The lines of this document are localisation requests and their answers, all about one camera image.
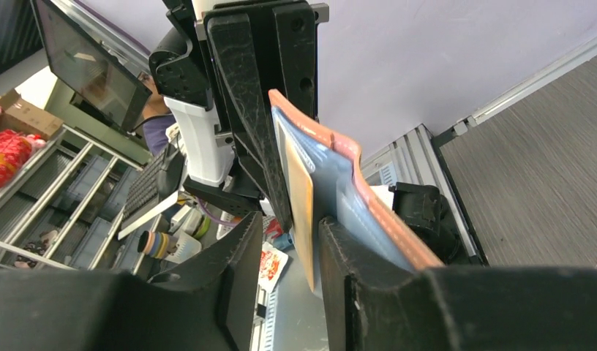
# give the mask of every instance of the purple shirt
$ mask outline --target purple shirt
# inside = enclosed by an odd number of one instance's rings
[[[158,155],[169,143],[165,130],[176,123],[173,115],[163,115],[152,117],[143,124],[143,137],[146,139],[148,150],[152,155]]]

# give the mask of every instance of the green object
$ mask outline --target green object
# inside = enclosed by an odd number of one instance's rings
[[[193,238],[200,239],[210,229],[210,217],[204,216],[202,224],[198,228],[198,231],[193,235]]]

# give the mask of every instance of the black keyboard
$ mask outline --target black keyboard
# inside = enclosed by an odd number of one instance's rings
[[[184,156],[168,144],[132,182],[122,228],[133,223],[180,187]]]

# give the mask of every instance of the screw hole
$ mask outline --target screw hole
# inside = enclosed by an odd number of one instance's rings
[[[292,28],[292,31],[302,31],[305,27],[305,22],[303,22],[302,18],[295,18],[290,23],[290,26]]]
[[[301,87],[301,91],[303,91],[304,93],[308,93],[311,92],[311,90],[313,90],[314,83],[309,78],[303,78],[301,79],[299,86]]]

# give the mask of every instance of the cable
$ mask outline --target cable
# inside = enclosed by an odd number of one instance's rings
[[[202,209],[202,211],[204,212],[205,215],[208,216],[208,218],[210,218],[211,221],[217,223],[218,225],[224,225],[226,227],[230,227],[230,228],[234,228],[236,226],[236,223],[232,223],[232,222],[226,222],[220,218],[216,218],[213,214],[210,213],[210,211],[206,208],[206,203],[203,202],[203,200],[201,200],[199,197],[195,197],[195,199],[198,200],[198,203],[200,204],[200,208]]]

